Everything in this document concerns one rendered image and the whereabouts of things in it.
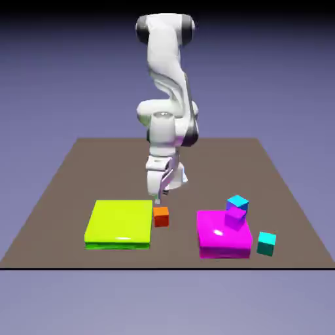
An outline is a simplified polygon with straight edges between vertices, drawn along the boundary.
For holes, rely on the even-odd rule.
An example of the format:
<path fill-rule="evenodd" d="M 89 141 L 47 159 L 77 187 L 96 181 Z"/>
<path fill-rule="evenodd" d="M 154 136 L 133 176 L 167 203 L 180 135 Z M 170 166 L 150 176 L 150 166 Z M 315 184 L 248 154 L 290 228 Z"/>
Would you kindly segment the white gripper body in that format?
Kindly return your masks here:
<path fill-rule="evenodd" d="M 158 171 L 147 170 L 147 190 L 151 196 L 161 196 L 163 191 L 169 190 L 173 179 L 173 170 Z"/>

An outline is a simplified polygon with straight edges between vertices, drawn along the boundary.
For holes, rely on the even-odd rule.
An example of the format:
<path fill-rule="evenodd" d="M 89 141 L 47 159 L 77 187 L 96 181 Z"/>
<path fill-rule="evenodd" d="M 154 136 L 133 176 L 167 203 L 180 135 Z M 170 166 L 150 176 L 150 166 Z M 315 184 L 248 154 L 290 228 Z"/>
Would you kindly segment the large magenta box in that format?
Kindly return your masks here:
<path fill-rule="evenodd" d="M 197 212 L 196 227 L 201 258 L 249 258 L 253 237 L 245 224 L 235 231 L 225 226 L 226 210 Z"/>

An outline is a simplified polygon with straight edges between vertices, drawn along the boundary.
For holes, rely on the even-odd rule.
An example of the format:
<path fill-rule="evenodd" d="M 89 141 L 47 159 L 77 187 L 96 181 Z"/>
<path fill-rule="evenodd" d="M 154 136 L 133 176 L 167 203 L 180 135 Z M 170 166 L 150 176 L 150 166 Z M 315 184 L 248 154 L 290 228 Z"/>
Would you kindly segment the small purple cube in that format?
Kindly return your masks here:
<path fill-rule="evenodd" d="M 246 210 L 238 207 L 231 207 L 227 209 L 224 218 L 225 226 L 235 231 L 240 230 L 245 224 L 246 214 Z"/>

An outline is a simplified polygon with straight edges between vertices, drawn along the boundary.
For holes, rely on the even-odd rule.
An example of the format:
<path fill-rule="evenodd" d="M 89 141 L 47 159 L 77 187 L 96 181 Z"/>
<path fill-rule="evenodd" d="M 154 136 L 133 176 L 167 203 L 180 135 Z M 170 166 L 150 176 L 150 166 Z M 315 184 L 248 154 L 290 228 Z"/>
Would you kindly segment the small orange cube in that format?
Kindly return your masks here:
<path fill-rule="evenodd" d="M 153 207 L 153 217 L 155 227 L 169 226 L 169 210 L 166 206 Z"/>

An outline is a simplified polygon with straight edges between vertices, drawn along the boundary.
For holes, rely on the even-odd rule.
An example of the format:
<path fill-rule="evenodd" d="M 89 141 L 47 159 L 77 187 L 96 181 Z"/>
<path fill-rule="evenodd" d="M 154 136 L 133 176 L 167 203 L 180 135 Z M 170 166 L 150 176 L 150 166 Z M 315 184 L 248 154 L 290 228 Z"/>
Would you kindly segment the small teal cube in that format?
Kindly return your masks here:
<path fill-rule="evenodd" d="M 275 234 L 269 232 L 260 232 L 256 252 L 260 255 L 273 256 L 276 237 Z"/>

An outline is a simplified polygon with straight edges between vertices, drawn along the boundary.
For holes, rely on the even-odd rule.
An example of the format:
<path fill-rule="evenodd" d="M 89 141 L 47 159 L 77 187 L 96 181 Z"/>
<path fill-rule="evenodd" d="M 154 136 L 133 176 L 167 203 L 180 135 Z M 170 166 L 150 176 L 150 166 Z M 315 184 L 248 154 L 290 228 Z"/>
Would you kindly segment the small blue cube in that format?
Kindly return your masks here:
<path fill-rule="evenodd" d="M 241 210 L 248 211 L 249 201 L 240 195 L 235 195 L 227 199 L 226 210 L 232 207 L 237 207 Z"/>

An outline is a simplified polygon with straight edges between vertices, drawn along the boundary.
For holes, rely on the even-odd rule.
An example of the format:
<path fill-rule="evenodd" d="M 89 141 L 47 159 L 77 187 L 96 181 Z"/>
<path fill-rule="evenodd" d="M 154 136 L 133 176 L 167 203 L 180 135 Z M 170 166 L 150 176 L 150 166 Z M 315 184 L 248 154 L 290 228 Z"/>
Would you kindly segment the large lime green box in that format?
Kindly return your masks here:
<path fill-rule="evenodd" d="M 98 200 L 84 233 L 87 249 L 148 249 L 150 200 Z"/>

